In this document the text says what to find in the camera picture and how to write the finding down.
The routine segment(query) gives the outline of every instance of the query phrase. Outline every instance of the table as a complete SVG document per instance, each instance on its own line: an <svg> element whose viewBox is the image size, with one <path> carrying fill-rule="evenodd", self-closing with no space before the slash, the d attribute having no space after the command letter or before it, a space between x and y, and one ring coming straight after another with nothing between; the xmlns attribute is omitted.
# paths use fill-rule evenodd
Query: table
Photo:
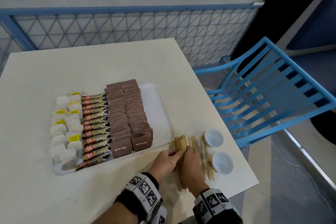
<svg viewBox="0 0 336 224"><path fill-rule="evenodd" d="M234 169L219 186L232 197L258 183L221 117L173 38L17 52L0 79L2 223L90 223L103 213L136 172L145 171L168 145L64 176L51 172L51 114L58 96L98 92L136 78L155 83L176 135L210 128L225 138ZM160 187L168 223L193 214L191 193L177 191L171 174Z"/></svg>

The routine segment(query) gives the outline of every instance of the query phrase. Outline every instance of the person's right hand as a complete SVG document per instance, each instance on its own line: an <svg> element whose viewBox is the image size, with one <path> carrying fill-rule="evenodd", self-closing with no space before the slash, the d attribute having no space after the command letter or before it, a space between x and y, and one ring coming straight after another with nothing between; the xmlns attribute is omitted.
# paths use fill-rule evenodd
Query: person's right hand
<svg viewBox="0 0 336 224"><path fill-rule="evenodd" d="M210 188L203 178L201 158L197 148L187 147L179 172L183 184L194 197L198 197L203 190Z"/></svg>

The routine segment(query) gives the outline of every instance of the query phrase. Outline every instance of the bowl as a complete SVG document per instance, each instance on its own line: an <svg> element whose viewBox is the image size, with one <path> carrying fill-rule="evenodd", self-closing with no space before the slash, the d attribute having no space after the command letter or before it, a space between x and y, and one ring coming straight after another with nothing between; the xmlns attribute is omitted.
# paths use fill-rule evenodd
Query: bowl
<svg viewBox="0 0 336 224"><path fill-rule="evenodd" d="M217 129L210 129L205 131L205 141L211 147L218 147L223 144L224 137Z"/></svg>
<svg viewBox="0 0 336 224"><path fill-rule="evenodd" d="M233 170L233 161L229 154L217 151L212 157L212 165L220 174L228 175Z"/></svg>

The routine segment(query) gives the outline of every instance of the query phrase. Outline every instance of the cable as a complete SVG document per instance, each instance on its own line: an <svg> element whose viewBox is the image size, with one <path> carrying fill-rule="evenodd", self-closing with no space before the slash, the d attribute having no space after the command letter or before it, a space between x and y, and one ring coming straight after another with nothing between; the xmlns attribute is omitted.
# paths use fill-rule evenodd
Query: cable
<svg viewBox="0 0 336 224"><path fill-rule="evenodd" d="M301 171L302 171L302 173L306 173L306 174L309 176L309 178L311 179L311 181L313 182L313 184L314 184L314 186L315 186L315 188L316 188L317 194L319 194L319 196L325 201L325 203L327 204L327 206L328 206L328 208L329 208L331 214L332 214L332 215L334 216L334 218L335 218L334 212L333 212L333 210L331 209L331 206L330 206L329 202L325 199L325 197L323 197L323 196L321 195L321 193L320 193L319 189L317 188L317 185L316 185L316 183L314 182L312 176L311 176L311 175L304 169L303 166L301 166L301 165L299 165L299 164L298 164L298 165L294 165L294 164L288 162L288 161L281 155L281 153L279 152L279 150L275 147L274 143L271 142L271 144L273 145L273 147L275 148L275 150L279 153L280 157L281 157L284 161L286 161L286 162L287 162L289 165L291 165L291 166L294 166L294 167L296 167L296 168L297 168L297 167L300 168Z"/></svg>

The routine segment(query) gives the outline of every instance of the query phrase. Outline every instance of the person's left hand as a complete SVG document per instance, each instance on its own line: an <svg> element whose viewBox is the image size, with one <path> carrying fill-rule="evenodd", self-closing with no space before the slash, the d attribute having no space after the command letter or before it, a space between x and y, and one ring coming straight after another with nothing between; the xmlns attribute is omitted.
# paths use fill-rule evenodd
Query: person's left hand
<svg viewBox="0 0 336 224"><path fill-rule="evenodd" d="M161 151L147 172L153 175L157 182L161 184L163 178L174 170L176 163L182 156L183 151L178 151L177 153L171 150Z"/></svg>

